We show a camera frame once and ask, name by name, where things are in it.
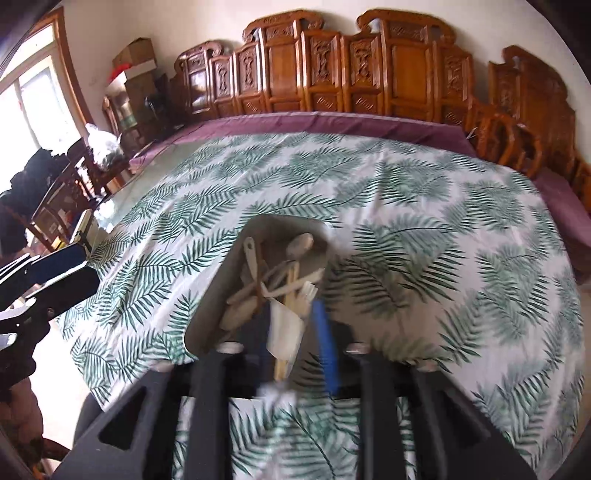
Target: window frame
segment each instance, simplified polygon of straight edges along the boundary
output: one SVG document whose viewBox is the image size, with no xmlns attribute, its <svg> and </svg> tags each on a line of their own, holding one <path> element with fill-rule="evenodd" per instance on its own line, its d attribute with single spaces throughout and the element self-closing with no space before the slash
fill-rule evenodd
<svg viewBox="0 0 591 480">
<path fill-rule="evenodd" d="M 82 90 L 74 70 L 74 64 L 72 63 L 72 56 L 70 55 L 70 48 L 66 36 L 64 7 L 58 7 L 43 16 L 42 19 L 32 27 L 23 41 L 49 26 L 53 28 L 54 41 L 35 52 L 13 71 L 7 74 L 7 76 L 0 82 L 0 93 L 2 93 L 9 85 L 17 81 L 20 75 L 33 65 L 46 58 L 48 55 L 51 55 L 51 60 L 54 69 L 56 70 L 60 87 L 62 88 L 64 98 L 70 109 L 76 128 L 80 131 L 81 136 L 87 137 L 84 125 L 93 124 L 94 120 L 92 119 L 90 110 L 82 95 Z"/>
</svg>

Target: wall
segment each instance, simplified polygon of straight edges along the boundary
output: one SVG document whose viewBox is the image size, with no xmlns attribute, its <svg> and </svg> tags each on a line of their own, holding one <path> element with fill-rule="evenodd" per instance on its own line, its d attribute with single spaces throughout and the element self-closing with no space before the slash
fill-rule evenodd
<svg viewBox="0 0 591 480">
<path fill-rule="evenodd" d="M 106 8 L 98 7 L 102 1 L 64 0 L 70 49 L 77 41 L 88 41 L 84 35 L 80 36 L 80 28 L 77 34 L 70 35 L 68 5 L 71 4 L 72 10 L 83 11 L 85 6 L 97 10 Z M 169 75 L 174 73 L 174 60 L 183 50 L 213 38 L 241 44 L 242 30 L 252 20 L 289 9 L 319 11 L 326 20 L 325 28 L 341 30 L 345 34 L 357 32 L 355 19 L 370 8 L 394 8 L 435 15 L 455 29 L 458 45 L 474 55 L 477 95 L 483 99 L 488 97 L 488 61 L 502 61 L 501 50 L 508 45 L 519 45 L 558 70 L 569 89 L 570 104 L 577 111 L 579 149 L 591 162 L 591 132 L 584 128 L 584 125 L 591 125 L 591 85 L 554 28 L 525 0 L 115 0 L 114 3 L 121 20 L 119 25 L 125 30 L 113 34 L 107 28 L 108 24 L 100 28 L 93 25 L 94 29 L 102 30 L 102 35 L 95 38 L 105 39 L 104 46 L 93 47 L 95 59 L 102 64 L 99 51 L 104 55 L 112 50 L 108 56 L 110 61 L 127 42 L 137 37 L 151 37 L 158 62 Z M 87 81 L 82 89 L 85 95 L 89 95 L 87 102 L 94 115 L 94 102 L 102 96 L 95 91 L 100 82 L 92 81 L 95 78 L 93 75 L 98 74 L 102 67 L 96 65 L 92 67 L 93 73 L 84 72 L 90 66 L 79 65 L 76 58 L 74 66 Z"/>
<path fill-rule="evenodd" d="M 94 122 L 107 128 L 101 105 L 112 70 L 111 60 L 130 42 L 117 15 L 118 0 L 63 0 L 72 63 Z"/>
</svg>

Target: tablecloth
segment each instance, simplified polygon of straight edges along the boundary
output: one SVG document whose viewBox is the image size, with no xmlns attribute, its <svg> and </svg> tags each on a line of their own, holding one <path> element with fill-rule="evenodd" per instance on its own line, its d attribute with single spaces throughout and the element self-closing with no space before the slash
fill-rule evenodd
<svg viewBox="0 0 591 480">
<path fill-rule="evenodd" d="M 241 227 L 261 213 L 331 224 L 331 316 L 391 359 L 436 362 L 549 478 L 576 431 L 584 353 L 556 227 L 519 173 L 398 141 L 229 136 L 163 178 L 93 252 L 99 291 L 59 318 L 101 405 L 159 360 L 191 360 L 187 322 Z M 359 403 L 318 396 L 316 360 L 315 395 L 233 403 L 236 478 L 354 478 Z M 408 427 L 404 402 L 392 408 Z M 412 476 L 411 433 L 405 438 Z"/>
</svg>

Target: carved wooden chair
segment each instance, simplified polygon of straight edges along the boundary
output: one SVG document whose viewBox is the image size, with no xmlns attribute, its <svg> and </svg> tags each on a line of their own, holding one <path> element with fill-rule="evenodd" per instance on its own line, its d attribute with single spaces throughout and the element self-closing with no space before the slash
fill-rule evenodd
<svg viewBox="0 0 591 480">
<path fill-rule="evenodd" d="M 53 246 L 57 238 L 68 244 L 82 212 L 93 208 L 82 185 L 76 166 L 68 165 L 33 213 L 31 223 L 50 245 Z"/>
<path fill-rule="evenodd" d="M 470 98 L 464 129 L 479 158 L 505 165 L 533 178 L 543 162 L 544 150 L 538 135 L 496 106 Z"/>
<path fill-rule="evenodd" d="M 86 169 L 93 190 L 91 199 L 91 205 L 93 206 L 96 206 L 95 204 L 112 194 L 108 184 L 113 179 L 120 176 L 124 171 L 131 175 L 129 161 L 123 159 L 116 161 L 109 171 L 102 171 L 95 162 L 92 149 L 86 145 L 83 138 L 68 149 L 67 156 L 72 165 Z"/>
</svg>

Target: gray tray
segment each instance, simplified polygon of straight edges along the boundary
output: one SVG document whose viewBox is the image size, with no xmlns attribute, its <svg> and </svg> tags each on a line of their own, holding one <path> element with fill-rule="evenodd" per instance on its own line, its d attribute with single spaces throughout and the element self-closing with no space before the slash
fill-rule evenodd
<svg viewBox="0 0 591 480">
<path fill-rule="evenodd" d="M 215 346 L 227 332 L 218 327 L 226 309 L 226 299 L 242 288 L 240 271 L 245 263 L 243 243 L 253 237 L 261 243 L 262 256 L 269 268 L 285 260 L 287 244 L 301 233 L 314 236 L 312 250 L 300 261 L 300 277 L 325 267 L 333 229 L 318 220 L 284 215 L 258 215 L 248 221 L 230 248 L 184 334 L 185 348 L 197 357 Z"/>
</svg>

